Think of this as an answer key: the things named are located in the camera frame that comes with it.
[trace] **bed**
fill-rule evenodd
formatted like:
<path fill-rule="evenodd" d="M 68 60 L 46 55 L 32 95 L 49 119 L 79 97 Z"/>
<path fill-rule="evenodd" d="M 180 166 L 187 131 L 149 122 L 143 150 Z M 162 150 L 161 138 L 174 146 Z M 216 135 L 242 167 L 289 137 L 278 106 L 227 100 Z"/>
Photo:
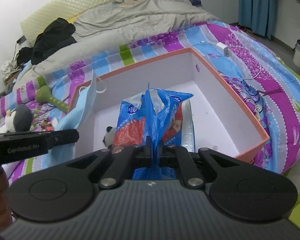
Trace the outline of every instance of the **bed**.
<path fill-rule="evenodd" d="M 5 112 L 22 103 L 34 113 L 33 131 L 41 130 L 42 120 L 61 120 L 63 112 L 34 100 L 43 85 L 70 104 L 76 87 L 91 80 L 92 72 L 102 77 L 135 62 L 193 48 L 223 76 L 269 135 L 254 165 L 284 173 L 300 158 L 300 76 L 237 27 L 181 0 L 87 0 L 84 6 L 64 1 L 53 0 L 21 26 L 26 38 L 33 41 L 56 17 L 76 17 L 77 43 L 22 73 L 14 91 L 0 99 L 0 127 Z M 228 46 L 228 57 L 218 53 L 218 42 Z M 21 161 L 10 182 L 46 168 L 44 158 Z"/>

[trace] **green dumbbell toy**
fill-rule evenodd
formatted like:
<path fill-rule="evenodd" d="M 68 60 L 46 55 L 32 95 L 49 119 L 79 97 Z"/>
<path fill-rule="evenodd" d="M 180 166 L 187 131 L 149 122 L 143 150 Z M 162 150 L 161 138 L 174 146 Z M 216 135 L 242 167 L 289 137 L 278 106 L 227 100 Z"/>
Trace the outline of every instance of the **green dumbbell toy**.
<path fill-rule="evenodd" d="M 35 101 L 37 101 L 38 103 L 48 102 L 65 113 L 68 113 L 70 109 L 69 105 L 53 97 L 48 86 L 39 88 L 39 90 L 35 94 Z"/>

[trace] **mask ear loop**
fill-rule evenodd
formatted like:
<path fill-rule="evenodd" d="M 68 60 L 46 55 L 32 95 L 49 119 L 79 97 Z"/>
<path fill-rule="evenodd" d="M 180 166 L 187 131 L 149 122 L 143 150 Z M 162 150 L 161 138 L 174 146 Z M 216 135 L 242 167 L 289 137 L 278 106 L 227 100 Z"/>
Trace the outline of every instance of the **mask ear loop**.
<path fill-rule="evenodd" d="M 105 86 L 105 89 L 103 89 L 102 91 L 98 91 L 98 90 L 97 90 L 97 94 L 102 94 L 102 93 L 104 93 L 104 92 L 106 91 L 107 88 L 106 88 L 106 85 L 105 85 L 105 83 L 103 82 L 103 80 L 101 80 L 101 78 L 100 78 L 98 75 L 96 75 L 96 76 L 97 76 L 97 79 L 98 79 L 101 83 L 103 83 L 104 86 Z M 82 88 L 85 89 L 85 88 L 87 88 L 87 87 L 85 87 L 85 86 L 80 87 L 80 88 L 79 88 L 79 94 L 81 93 Z"/>

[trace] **light blue face mask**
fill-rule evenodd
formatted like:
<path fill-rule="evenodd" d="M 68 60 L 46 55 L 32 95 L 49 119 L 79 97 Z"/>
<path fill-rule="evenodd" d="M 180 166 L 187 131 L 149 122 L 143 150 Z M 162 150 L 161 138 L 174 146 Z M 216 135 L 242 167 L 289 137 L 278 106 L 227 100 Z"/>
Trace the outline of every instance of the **light blue face mask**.
<path fill-rule="evenodd" d="M 97 80 L 96 74 L 93 73 L 90 86 L 81 91 L 76 107 L 60 120 L 55 130 L 77 129 L 91 114 L 96 95 Z M 42 157 L 42 168 L 46 169 L 73 159 L 74 144 L 56 146 Z"/>

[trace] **gray comforter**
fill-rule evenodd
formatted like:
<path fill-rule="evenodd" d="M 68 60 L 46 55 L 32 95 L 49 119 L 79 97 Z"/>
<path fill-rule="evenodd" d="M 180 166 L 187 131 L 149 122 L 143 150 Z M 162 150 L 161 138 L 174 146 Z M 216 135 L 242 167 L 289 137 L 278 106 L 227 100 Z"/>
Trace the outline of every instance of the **gray comforter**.
<path fill-rule="evenodd" d="M 38 76 L 65 68 L 81 58 L 91 57 L 111 47 L 183 25 L 218 19 L 184 0 L 143 0 L 128 4 L 106 4 L 83 13 L 74 22 L 77 43 L 64 47 L 31 66 L 19 77 L 13 90 Z"/>

